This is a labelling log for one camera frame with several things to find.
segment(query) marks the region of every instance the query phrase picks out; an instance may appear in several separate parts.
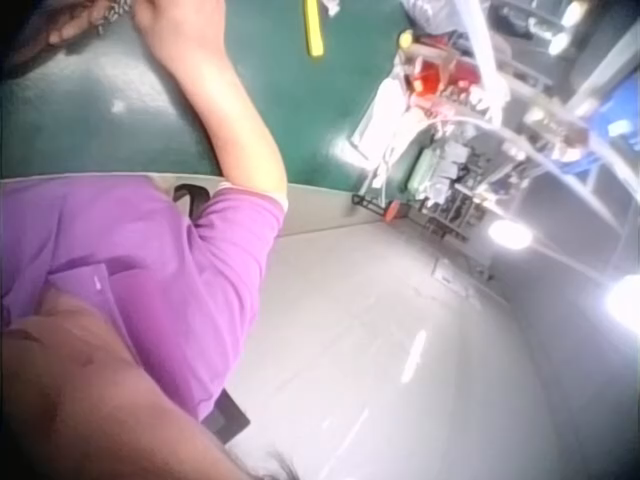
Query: green table surface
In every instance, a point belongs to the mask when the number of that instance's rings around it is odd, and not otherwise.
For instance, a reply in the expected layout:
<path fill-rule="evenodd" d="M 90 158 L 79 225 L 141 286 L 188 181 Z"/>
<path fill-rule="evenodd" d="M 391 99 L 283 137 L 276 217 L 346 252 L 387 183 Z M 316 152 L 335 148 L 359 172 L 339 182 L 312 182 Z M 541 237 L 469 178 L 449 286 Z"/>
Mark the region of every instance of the green table surface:
<path fill-rule="evenodd" d="M 229 0 L 227 45 L 282 150 L 292 183 L 357 189 L 340 148 L 391 70 L 399 0 L 344 0 L 307 55 L 302 0 Z M 217 174 L 203 130 L 129 18 L 79 52 L 2 85 L 2 176 Z"/>

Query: red object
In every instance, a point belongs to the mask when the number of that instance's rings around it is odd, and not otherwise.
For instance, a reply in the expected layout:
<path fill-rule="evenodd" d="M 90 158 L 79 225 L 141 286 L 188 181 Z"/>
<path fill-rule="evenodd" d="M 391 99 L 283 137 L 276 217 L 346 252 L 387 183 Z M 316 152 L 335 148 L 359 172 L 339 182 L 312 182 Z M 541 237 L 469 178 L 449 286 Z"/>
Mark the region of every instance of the red object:
<path fill-rule="evenodd" d="M 435 63 L 425 62 L 422 70 L 411 78 L 416 95 L 434 95 L 440 87 L 440 70 Z"/>
<path fill-rule="evenodd" d="M 384 221 L 385 221 L 385 223 L 391 223 L 391 221 L 394 218 L 396 218 L 396 215 L 398 214 L 398 210 L 400 210 L 400 205 L 402 205 L 400 200 L 394 200 L 393 202 L 391 202 L 389 204 L 389 206 L 387 207 L 387 209 L 384 212 Z"/>

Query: ceiling light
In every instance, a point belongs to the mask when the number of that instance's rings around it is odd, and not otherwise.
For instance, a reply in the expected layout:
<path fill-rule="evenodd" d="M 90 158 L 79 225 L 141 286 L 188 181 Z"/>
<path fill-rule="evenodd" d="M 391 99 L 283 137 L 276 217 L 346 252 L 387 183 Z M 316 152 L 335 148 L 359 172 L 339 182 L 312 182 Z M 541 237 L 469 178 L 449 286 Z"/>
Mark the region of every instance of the ceiling light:
<path fill-rule="evenodd" d="M 489 227 L 489 236 L 498 245 L 509 250 L 522 250 L 533 242 L 531 230 L 511 220 L 496 220 Z"/>
<path fill-rule="evenodd" d="M 618 322 L 640 335 L 640 275 L 627 275 L 611 289 L 607 310 Z"/>
<path fill-rule="evenodd" d="M 561 23 L 567 28 L 575 27 L 587 12 L 587 2 L 575 1 L 564 11 Z"/>
<path fill-rule="evenodd" d="M 549 55 L 558 55 L 569 46 L 569 42 L 571 42 L 571 36 L 567 32 L 557 34 L 549 43 Z"/>

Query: gray floor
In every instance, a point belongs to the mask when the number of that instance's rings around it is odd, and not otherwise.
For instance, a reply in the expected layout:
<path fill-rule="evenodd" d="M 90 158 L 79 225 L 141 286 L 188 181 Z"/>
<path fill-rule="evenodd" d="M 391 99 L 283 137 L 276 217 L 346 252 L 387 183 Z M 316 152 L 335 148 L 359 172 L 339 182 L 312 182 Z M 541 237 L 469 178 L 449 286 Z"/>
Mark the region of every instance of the gray floor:
<path fill-rule="evenodd" d="M 409 223 L 278 241 L 229 382 L 252 420 L 232 448 L 302 478 L 563 478 L 556 434 L 508 305 L 440 264 Z"/>

